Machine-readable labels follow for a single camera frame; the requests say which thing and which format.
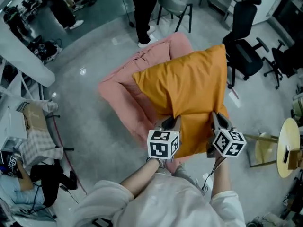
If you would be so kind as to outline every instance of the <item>black office chair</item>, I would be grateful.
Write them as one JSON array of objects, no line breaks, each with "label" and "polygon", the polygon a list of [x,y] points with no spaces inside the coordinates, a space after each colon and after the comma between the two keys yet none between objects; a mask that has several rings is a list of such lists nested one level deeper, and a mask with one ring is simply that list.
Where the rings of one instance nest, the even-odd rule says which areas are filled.
[{"label": "black office chair", "polygon": [[258,44],[251,46],[242,38],[250,34],[252,22],[257,13],[256,5],[261,4],[261,0],[242,0],[237,2],[233,12],[232,31],[223,39],[226,49],[227,66],[232,68],[232,84],[228,85],[231,89],[235,85],[236,69],[244,75],[246,81],[250,76],[256,74],[263,66],[263,61],[255,51],[263,47],[269,52],[264,42],[257,38]]},{"label": "black office chair", "polygon": [[300,57],[303,51],[303,43],[301,41],[296,42],[292,47],[284,52],[280,51],[280,48],[282,45],[285,46],[285,44],[281,40],[278,40],[278,42],[280,43],[278,48],[271,49],[274,56],[274,61],[270,62],[266,57],[262,58],[263,61],[266,60],[272,67],[272,70],[264,73],[264,77],[266,77],[267,74],[274,72],[276,75],[276,81],[278,83],[276,89],[278,89],[280,86],[279,80],[282,80],[283,74],[289,78],[295,74],[294,69],[299,69],[302,67]]}]

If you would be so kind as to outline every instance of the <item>black pants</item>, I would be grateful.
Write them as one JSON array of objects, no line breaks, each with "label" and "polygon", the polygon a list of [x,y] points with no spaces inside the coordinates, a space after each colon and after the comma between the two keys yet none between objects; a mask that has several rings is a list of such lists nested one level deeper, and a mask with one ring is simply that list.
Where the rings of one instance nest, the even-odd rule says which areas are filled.
[{"label": "black pants", "polygon": [[133,2],[138,39],[140,43],[147,44],[151,40],[147,35],[147,31],[150,29],[148,23],[157,0],[133,0]]},{"label": "black pants", "polygon": [[58,22],[65,27],[73,26],[76,23],[76,19],[68,8],[67,4],[63,0],[43,0],[47,1],[50,5],[50,9]]},{"label": "black pants", "polygon": [[57,199],[59,184],[63,184],[67,189],[75,190],[77,183],[63,174],[59,161],[55,160],[55,165],[35,165],[30,171],[30,178],[33,182],[41,180],[44,195],[44,205],[50,207]]},{"label": "black pants", "polygon": [[28,30],[25,28],[24,23],[21,17],[16,14],[10,21],[7,22],[11,32],[18,38],[23,39],[23,36],[20,34],[19,30],[23,35],[28,34]]}]

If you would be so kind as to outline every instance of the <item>white pillar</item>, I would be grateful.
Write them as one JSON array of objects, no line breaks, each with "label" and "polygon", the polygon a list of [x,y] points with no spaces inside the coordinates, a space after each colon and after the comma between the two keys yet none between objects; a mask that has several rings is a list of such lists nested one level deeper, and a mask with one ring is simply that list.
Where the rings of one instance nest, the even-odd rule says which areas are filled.
[{"label": "white pillar", "polygon": [[46,68],[31,51],[14,36],[0,13],[0,55],[29,77],[49,87],[55,82],[55,74]]}]

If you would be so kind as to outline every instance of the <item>chair armrest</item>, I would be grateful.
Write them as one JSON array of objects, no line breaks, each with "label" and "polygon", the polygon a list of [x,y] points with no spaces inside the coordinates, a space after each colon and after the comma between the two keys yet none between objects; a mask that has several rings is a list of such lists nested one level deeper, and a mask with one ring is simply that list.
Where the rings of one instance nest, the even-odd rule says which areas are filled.
[{"label": "chair armrest", "polygon": [[259,43],[256,44],[255,46],[253,46],[252,48],[254,50],[256,50],[256,49],[258,49],[260,47],[263,47],[266,50],[266,52],[268,53],[269,52],[269,48],[266,46],[266,44],[260,38],[257,38],[257,40],[258,40]]},{"label": "chair armrest", "polygon": [[278,42],[280,43],[279,46],[278,46],[278,50],[280,50],[281,46],[285,46],[284,42],[282,40],[278,40]]}]

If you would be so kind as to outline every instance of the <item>concrete floor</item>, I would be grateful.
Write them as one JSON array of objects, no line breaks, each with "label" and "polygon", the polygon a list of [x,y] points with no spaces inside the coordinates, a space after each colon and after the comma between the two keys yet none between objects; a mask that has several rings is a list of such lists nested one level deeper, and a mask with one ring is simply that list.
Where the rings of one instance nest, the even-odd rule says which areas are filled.
[{"label": "concrete floor", "polygon": [[[179,31],[188,37],[194,50],[205,50],[220,44],[228,34],[220,24],[221,18],[212,9],[194,7],[192,32],[188,33],[188,17],[184,18]],[[177,22],[177,19],[164,16],[153,35],[161,39],[172,34]],[[260,37],[270,49],[277,47],[277,40],[280,39],[268,23],[255,25],[247,41],[255,45],[256,37]],[[147,152],[138,147],[113,109],[98,93],[98,82],[138,50],[135,29],[128,26],[123,16],[76,40],[54,62],[47,64],[56,74],[56,82],[46,93],[59,104],[61,118],[57,124],[61,138],[66,147],[75,148],[74,152],[67,154],[87,192],[99,180],[120,182],[146,159]],[[261,57],[265,55],[273,59],[272,54],[262,48],[257,52]],[[248,81],[242,80],[241,74],[237,73],[234,87],[239,96],[237,102],[226,88],[224,104],[233,124],[243,133],[278,135],[283,121],[290,117],[298,78],[284,77],[279,90],[276,90],[274,75],[263,76],[268,70],[270,67],[265,63]],[[248,149],[251,150],[253,145],[254,142],[250,142]],[[239,195],[246,221],[270,211],[279,215],[283,208],[282,200],[295,173],[282,179],[276,165],[250,169],[244,153],[229,159],[229,162],[232,188]],[[202,176],[212,170],[213,164],[214,161],[206,159],[205,154],[199,154],[189,159],[185,168],[203,184]],[[78,200],[85,196],[80,188],[71,193]],[[67,193],[59,191],[53,208],[59,226],[67,226],[75,205]]]}]

